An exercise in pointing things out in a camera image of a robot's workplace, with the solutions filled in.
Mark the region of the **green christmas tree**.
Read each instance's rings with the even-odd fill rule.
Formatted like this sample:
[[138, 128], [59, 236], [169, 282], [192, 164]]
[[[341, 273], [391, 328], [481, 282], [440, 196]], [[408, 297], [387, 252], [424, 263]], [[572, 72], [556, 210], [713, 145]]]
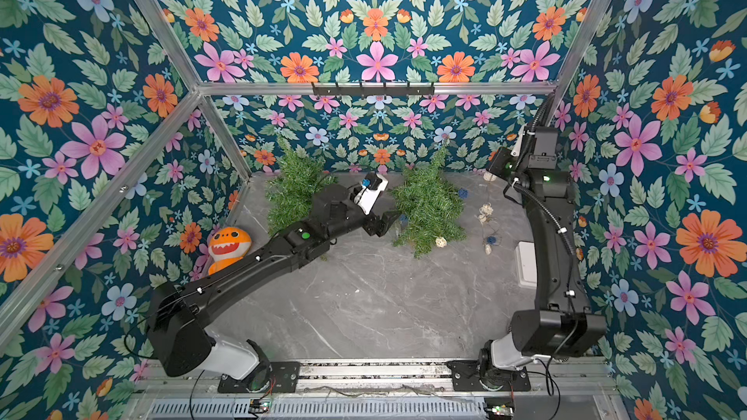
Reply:
[[314, 196], [338, 183], [336, 177], [324, 170], [322, 161], [301, 156], [286, 139], [280, 139], [278, 145], [283, 152], [278, 160], [280, 174], [268, 181], [266, 190], [271, 235], [307, 217]]
[[397, 210], [407, 218], [394, 245], [412, 248], [415, 259], [466, 238], [459, 224], [464, 201], [455, 184], [444, 177], [446, 162], [447, 147], [443, 147], [429, 163], [405, 172], [403, 183], [393, 191]]

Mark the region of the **rattan ball string light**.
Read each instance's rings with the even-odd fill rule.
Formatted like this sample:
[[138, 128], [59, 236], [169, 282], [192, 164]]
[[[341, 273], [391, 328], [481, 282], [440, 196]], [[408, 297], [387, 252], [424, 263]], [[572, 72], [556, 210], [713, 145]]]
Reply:
[[[464, 173], [444, 172], [444, 177], [445, 179], [447, 179], [447, 181], [455, 184], [456, 188], [458, 189], [459, 196], [464, 201], [464, 210], [459, 219], [459, 224], [465, 229], [466, 238], [462, 241], [449, 243], [449, 245], [447, 245], [445, 248], [434, 248], [433, 251], [426, 256], [430, 256], [434, 254], [434, 252], [436, 251], [443, 251], [455, 244], [459, 244], [461, 242], [466, 241], [473, 235], [470, 231], [468, 231], [469, 227], [477, 226], [477, 227], [483, 228], [492, 221], [490, 217], [492, 206], [490, 205], [488, 200], [486, 199], [481, 200], [477, 196], [477, 187], [474, 185], [474, 181], [477, 179], [476, 176], [464, 174]], [[406, 224], [407, 224], [407, 218], [401, 214], [401, 217], [397, 221], [397, 224], [396, 224], [396, 233], [395, 233], [395, 238], [393, 239], [393, 245], [394, 245], [395, 239], [398, 237], [402, 229], [404, 229], [404, 226]], [[414, 252], [412, 252], [412, 248], [408, 246], [396, 246], [396, 247], [406, 248], [412, 253], [412, 256], [414, 256]]]

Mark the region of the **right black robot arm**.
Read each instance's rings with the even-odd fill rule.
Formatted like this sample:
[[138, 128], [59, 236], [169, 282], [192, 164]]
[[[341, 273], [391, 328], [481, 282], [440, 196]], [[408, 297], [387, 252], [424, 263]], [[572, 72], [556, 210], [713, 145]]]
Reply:
[[500, 149], [488, 167], [523, 200], [537, 276], [533, 308], [516, 312], [507, 336], [480, 352], [480, 384], [490, 391], [508, 388], [535, 362], [581, 357], [607, 333], [582, 283], [574, 245], [576, 185], [558, 168], [556, 141], [555, 128], [525, 128], [515, 148]]

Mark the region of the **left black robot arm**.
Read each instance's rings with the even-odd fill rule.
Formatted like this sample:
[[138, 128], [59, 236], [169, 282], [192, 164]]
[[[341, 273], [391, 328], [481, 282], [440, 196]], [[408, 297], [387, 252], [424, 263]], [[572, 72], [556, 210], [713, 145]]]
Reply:
[[374, 207], [388, 186], [374, 172], [352, 187], [332, 184], [314, 195], [311, 212], [249, 252], [241, 233], [228, 227], [211, 243], [218, 270], [183, 288], [165, 283], [153, 291], [146, 318], [154, 357], [169, 377], [196, 369], [227, 375], [243, 383], [270, 365], [252, 341], [236, 341], [212, 330], [213, 322], [272, 280], [303, 268], [327, 253], [337, 239], [356, 229], [383, 237], [399, 219]]

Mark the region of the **white rectangular box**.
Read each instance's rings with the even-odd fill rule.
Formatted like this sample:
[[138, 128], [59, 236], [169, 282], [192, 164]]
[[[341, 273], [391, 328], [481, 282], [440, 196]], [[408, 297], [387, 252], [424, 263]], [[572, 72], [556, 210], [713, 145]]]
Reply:
[[519, 241], [515, 251], [519, 286], [527, 289], [536, 289], [538, 278], [534, 244], [528, 241]]

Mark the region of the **orange shark plush toy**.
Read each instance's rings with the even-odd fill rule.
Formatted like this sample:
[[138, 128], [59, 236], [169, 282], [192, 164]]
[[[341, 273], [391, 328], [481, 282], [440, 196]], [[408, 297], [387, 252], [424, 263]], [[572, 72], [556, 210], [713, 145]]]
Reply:
[[252, 238], [243, 229], [225, 227], [216, 231], [208, 240], [208, 252], [213, 264], [208, 274], [213, 275], [241, 260], [252, 246]]

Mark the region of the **black hook rail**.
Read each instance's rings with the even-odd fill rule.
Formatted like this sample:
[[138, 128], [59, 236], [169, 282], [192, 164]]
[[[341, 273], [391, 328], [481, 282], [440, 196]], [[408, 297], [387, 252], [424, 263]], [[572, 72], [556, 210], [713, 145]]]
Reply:
[[312, 94], [316, 96], [368, 97], [384, 95], [392, 97], [430, 96], [436, 94], [434, 84], [412, 83], [348, 83], [312, 84]]

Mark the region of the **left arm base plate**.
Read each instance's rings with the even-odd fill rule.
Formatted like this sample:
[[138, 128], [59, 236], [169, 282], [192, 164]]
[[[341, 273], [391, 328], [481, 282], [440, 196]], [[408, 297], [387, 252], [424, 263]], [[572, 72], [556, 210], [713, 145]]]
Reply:
[[290, 394], [295, 393], [300, 381], [299, 362], [270, 362], [261, 364], [243, 380], [221, 377], [220, 394]]

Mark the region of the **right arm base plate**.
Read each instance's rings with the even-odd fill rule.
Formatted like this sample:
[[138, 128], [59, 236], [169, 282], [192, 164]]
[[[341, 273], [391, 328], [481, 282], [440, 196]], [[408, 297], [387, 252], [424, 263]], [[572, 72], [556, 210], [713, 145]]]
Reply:
[[531, 390], [527, 371], [504, 371], [488, 362], [452, 360], [445, 366], [451, 371], [452, 388], [455, 392], [514, 392]]

